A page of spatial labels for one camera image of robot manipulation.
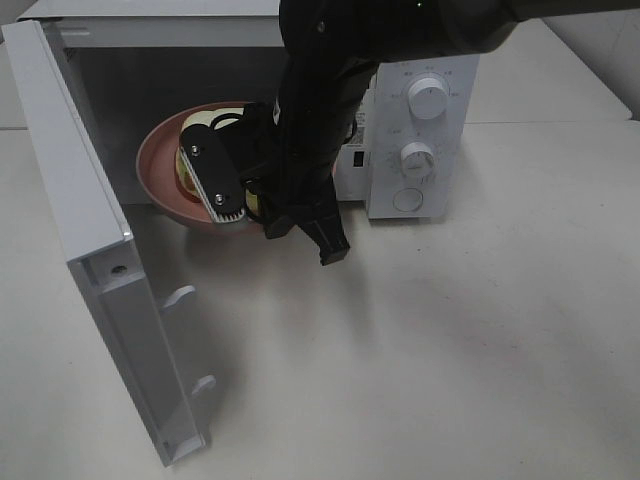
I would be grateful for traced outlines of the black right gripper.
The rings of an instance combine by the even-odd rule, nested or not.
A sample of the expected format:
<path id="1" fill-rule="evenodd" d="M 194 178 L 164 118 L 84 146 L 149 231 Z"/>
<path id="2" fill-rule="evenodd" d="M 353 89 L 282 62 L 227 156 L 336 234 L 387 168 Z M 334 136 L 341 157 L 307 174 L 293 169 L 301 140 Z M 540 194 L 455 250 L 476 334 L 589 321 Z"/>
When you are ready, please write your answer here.
<path id="1" fill-rule="evenodd" d="M 276 125 L 272 106 L 249 103 L 242 117 L 219 129 L 243 187 L 258 197 L 267 239 L 297 225 L 318 246 L 320 263 L 342 261 L 350 250 L 332 179 L 338 148 L 322 146 L 305 126 Z"/>

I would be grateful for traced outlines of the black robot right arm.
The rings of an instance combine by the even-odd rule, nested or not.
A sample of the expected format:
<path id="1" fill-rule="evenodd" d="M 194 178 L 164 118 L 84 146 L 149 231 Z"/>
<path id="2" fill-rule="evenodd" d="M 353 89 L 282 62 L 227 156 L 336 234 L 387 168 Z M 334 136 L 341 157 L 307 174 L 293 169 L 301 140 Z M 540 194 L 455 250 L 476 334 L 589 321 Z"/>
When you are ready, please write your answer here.
<path id="1" fill-rule="evenodd" d="M 629 1 L 284 1 L 288 62 L 271 105 L 222 130 L 268 238 L 300 227 L 343 244 L 332 170 L 367 90 L 377 128 L 367 211 L 437 217 L 482 54 L 534 18 Z"/>

